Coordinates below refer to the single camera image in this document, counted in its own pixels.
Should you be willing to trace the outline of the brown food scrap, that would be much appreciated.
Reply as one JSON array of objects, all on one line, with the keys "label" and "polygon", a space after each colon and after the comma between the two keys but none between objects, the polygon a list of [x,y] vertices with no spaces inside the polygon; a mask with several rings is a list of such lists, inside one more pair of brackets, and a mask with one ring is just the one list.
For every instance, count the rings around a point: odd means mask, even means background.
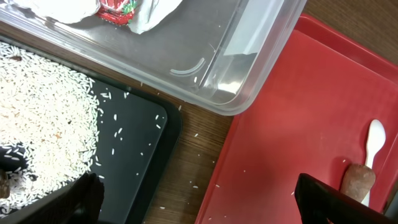
[{"label": "brown food scrap", "polygon": [[10,186],[8,175],[1,170],[0,173],[0,198],[8,198],[10,195]]}]

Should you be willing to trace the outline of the white rice pile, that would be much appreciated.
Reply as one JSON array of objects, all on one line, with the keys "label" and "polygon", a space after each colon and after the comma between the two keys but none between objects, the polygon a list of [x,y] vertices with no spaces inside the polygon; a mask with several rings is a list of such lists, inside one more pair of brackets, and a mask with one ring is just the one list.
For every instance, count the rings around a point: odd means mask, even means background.
[{"label": "white rice pile", "polygon": [[1,216],[89,172],[100,131],[94,80],[45,57],[1,44],[1,158],[11,192]]}]

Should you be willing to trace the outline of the white napkin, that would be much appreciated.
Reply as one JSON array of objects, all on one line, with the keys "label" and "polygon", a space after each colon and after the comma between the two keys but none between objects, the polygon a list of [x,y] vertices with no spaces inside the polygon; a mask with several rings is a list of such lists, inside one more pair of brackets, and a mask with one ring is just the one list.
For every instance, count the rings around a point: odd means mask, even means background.
[{"label": "white napkin", "polygon": [[[137,7],[128,26],[133,33],[151,30],[174,11],[182,0],[137,0]],[[10,0],[8,4],[30,9],[35,15],[49,17],[63,24],[75,24],[96,16],[100,0]]]}]

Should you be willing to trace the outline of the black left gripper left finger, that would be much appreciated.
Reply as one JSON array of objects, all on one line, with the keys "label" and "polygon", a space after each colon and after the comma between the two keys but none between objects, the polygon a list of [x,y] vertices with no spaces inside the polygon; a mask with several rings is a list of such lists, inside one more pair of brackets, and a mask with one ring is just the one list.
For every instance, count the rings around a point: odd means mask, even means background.
[{"label": "black left gripper left finger", "polygon": [[84,174],[75,182],[18,210],[1,223],[97,223],[104,200],[104,183]]}]

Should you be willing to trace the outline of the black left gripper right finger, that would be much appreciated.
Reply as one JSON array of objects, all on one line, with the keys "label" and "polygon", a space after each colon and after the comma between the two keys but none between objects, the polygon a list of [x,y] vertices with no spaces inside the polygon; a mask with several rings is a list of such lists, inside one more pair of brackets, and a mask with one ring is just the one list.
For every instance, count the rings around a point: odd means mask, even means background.
[{"label": "black left gripper right finger", "polygon": [[294,196],[303,224],[396,223],[306,173],[299,174]]}]

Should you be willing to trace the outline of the red snack wrapper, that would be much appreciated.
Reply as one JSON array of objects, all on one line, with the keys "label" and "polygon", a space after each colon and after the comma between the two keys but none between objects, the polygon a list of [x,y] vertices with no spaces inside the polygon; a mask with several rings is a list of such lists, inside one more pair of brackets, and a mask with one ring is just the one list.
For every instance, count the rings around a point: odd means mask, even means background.
[{"label": "red snack wrapper", "polygon": [[119,26],[132,21],[137,7],[137,0],[100,0],[99,3],[96,15]]}]

